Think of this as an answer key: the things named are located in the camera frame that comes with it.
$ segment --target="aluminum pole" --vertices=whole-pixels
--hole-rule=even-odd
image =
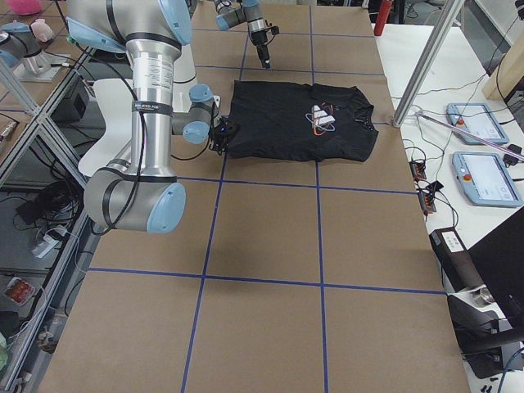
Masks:
[[[431,68],[431,64],[433,64],[433,61],[435,60],[435,57],[463,4],[464,0],[448,0],[444,5],[444,10],[442,10],[440,18],[436,22],[436,26],[433,28],[433,31],[427,40],[426,47],[418,59],[417,66],[415,67],[413,75],[408,82],[408,86],[404,91],[404,95],[399,102],[395,112],[395,117],[393,118],[393,125],[395,127],[400,127],[404,122],[409,108],[413,105],[413,101]]]
[[[428,116],[428,115],[424,115],[422,112],[417,112],[415,113],[415,115],[417,117],[422,117],[423,119],[426,119],[426,120],[429,120],[429,121],[432,121],[433,123],[436,123],[436,124],[439,124],[443,127],[446,127],[447,129],[450,129],[451,131],[453,131],[454,133],[459,133],[461,135],[464,135],[466,137],[470,137],[472,139],[475,139],[476,141],[486,145],[486,146],[489,146],[489,147],[493,147],[494,149],[498,150],[498,151],[501,151],[503,152],[504,154],[507,154],[508,156],[511,156],[511,157],[515,157],[517,158],[518,160],[520,161],[524,161],[524,156],[522,154],[518,154],[516,153],[515,151],[511,151],[505,147],[502,147],[500,145],[497,145],[496,143],[493,143],[491,141],[487,141],[485,140],[484,138],[479,138],[477,135],[473,135],[472,133],[467,133],[466,131],[464,131],[463,129],[460,129],[458,127],[455,127],[451,124],[447,124],[447,123],[444,123],[443,121],[440,121],[440,120],[437,120],[437,119],[433,119],[432,117]]]

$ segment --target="red fire extinguisher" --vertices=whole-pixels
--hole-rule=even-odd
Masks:
[[[380,10],[378,11],[377,21],[375,22],[375,30],[373,31],[377,37],[382,35],[392,5],[393,0],[382,0]]]

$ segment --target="robotic arm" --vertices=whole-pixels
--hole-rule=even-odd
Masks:
[[[84,204],[106,228],[172,231],[186,192],[170,168],[172,127],[203,142],[216,118],[213,93],[190,91],[192,109],[174,122],[173,68],[192,39],[184,0],[69,0],[70,36],[108,52],[126,53],[133,68],[131,142],[89,180]]]
[[[278,26],[268,25],[262,15],[259,0],[243,0],[240,7],[232,7],[229,0],[213,0],[213,3],[218,13],[216,24],[219,29],[227,30],[247,22],[249,38],[256,46],[260,62],[264,68],[270,68],[268,44],[271,41],[268,40],[268,32],[275,36],[279,30]]]
[[[11,22],[0,27],[0,57],[9,67],[21,60],[25,69],[40,75],[51,69],[47,53],[40,49],[31,28],[21,22]]]

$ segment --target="red item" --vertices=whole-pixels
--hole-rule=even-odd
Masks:
[[[390,9],[392,5],[393,0],[382,0],[380,10],[378,11],[377,21],[375,22],[375,30],[373,31],[375,36],[379,37],[382,35],[382,31],[384,31],[384,25],[386,24],[387,18],[390,15]]]
[[[31,284],[15,277],[9,282],[3,294],[8,299],[22,306],[31,298],[34,292],[35,289]]]

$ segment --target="table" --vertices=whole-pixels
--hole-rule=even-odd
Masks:
[[[388,86],[392,97],[402,96],[430,33],[431,26],[388,25],[384,29],[383,35],[377,38],[378,50],[384,66],[384,72],[388,78]],[[506,107],[502,102],[486,100],[482,95],[481,90],[488,76],[485,75],[484,69],[477,60],[477,56],[464,37],[463,32],[460,28],[453,27],[425,79],[420,93],[432,89],[460,88],[476,79],[479,81],[478,84],[470,84],[461,89],[431,92],[417,96],[412,113],[423,108],[424,110],[444,114],[445,107],[449,102],[468,102],[468,100],[470,102],[487,102],[493,111]],[[499,122],[513,118],[509,110],[498,111],[494,115]],[[445,121],[444,115],[429,114],[429,116]],[[421,126],[427,141],[433,142],[439,147],[445,146],[449,136],[448,129],[425,120],[421,120]],[[523,146],[524,134],[522,134],[516,122],[504,125],[504,130],[508,134],[511,143]],[[421,147],[428,157],[439,156],[440,151],[437,148],[422,140],[421,132],[412,116],[402,124],[401,133],[406,147],[414,144],[417,147]],[[511,208],[472,206],[463,195],[452,171],[451,155],[454,151],[494,152],[494,150],[484,146],[466,145],[460,142],[457,136],[453,135],[445,149],[443,165],[440,171],[438,171],[440,166],[439,160],[429,160],[427,162],[427,177],[430,181],[435,180],[438,171],[438,180],[444,184],[442,192],[447,196],[450,204],[458,211],[457,232],[465,246],[470,248],[515,213],[516,210]],[[407,150],[408,158],[411,157],[411,152],[411,150]],[[415,152],[414,156],[415,158],[422,157],[418,152]],[[513,178],[520,178],[524,175],[522,165],[513,166],[508,171]],[[516,185],[519,192],[523,193],[524,185],[521,183],[516,183]],[[428,233],[431,233],[434,229],[446,228],[452,225],[450,208],[441,201],[436,201],[436,208],[437,212],[427,217],[426,226]],[[467,293],[457,296],[465,299],[471,297],[471,294],[467,291]],[[493,309],[496,309],[499,316],[503,317],[498,306],[494,306]],[[468,370],[468,380],[472,391],[479,391],[486,383],[488,385],[491,384],[488,379],[479,380],[475,378],[469,366],[465,364],[465,367]],[[504,382],[504,392],[522,391],[523,387],[524,373],[510,373]]]
[[[197,76],[223,113],[234,79],[356,84],[376,107],[372,156],[174,162],[182,223],[101,239],[41,393],[468,391],[367,12],[264,17],[281,29],[269,71],[245,29],[196,10]]]

